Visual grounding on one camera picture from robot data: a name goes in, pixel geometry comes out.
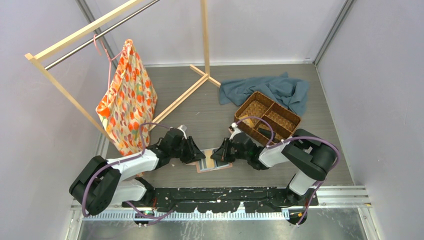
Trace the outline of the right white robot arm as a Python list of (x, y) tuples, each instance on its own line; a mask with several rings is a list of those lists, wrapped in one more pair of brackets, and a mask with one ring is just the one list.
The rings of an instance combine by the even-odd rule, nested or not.
[(211, 159), (226, 163), (245, 160), (256, 170), (291, 162), (298, 169), (285, 192), (291, 205), (299, 205), (313, 185), (322, 183), (341, 156), (333, 144), (301, 128), (271, 146), (257, 145), (236, 123), (232, 123), (230, 129), (231, 136), (223, 140)]

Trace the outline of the woven wicker divided basket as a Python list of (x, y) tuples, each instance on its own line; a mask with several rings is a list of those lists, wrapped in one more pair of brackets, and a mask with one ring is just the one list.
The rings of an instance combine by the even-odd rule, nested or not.
[(244, 115), (249, 116), (255, 126), (251, 128), (242, 121), (238, 127), (262, 145), (269, 138), (259, 133), (258, 128), (273, 130), (276, 140), (285, 140), (293, 135), (302, 120), (297, 114), (258, 91), (239, 107), (234, 114), (234, 121), (238, 122)]

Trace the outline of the yellow credit card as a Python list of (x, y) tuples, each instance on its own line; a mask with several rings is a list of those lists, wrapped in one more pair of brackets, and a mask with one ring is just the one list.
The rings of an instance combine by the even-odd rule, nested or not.
[(201, 171), (208, 171), (215, 168), (215, 160), (211, 158), (213, 153), (213, 149), (206, 149), (203, 151), (205, 158), (203, 158), (199, 164), (199, 169)]

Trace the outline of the orange credit card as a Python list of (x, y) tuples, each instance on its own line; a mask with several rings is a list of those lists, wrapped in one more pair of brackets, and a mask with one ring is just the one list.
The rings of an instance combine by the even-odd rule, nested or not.
[(242, 119), (242, 122), (245, 123), (250, 128), (253, 128), (255, 126), (255, 123), (253, 122), (251, 118), (249, 118), (248, 115), (242, 115), (240, 118)]

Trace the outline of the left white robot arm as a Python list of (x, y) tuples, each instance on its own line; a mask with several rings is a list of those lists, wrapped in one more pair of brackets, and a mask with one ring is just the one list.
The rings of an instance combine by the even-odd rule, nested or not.
[(118, 203), (148, 207), (154, 202), (156, 191), (137, 174), (157, 170), (171, 159), (191, 164), (206, 157), (185, 130), (185, 125), (171, 127), (158, 142), (128, 156), (94, 156), (70, 185), (70, 195), (81, 204), (86, 217)]

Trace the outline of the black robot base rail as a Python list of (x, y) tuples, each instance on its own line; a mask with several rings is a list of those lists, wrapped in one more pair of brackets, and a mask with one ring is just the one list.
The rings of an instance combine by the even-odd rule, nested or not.
[(308, 203), (318, 206), (313, 189), (305, 196), (288, 196), (288, 190), (280, 187), (157, 187), (149, 190), (139, 201), (131, 203), (137, 208), (154, 208), (166, 213), (234, 213), (244, 206), (246, 213), (276, 213), (283, 208), (304, 209)]

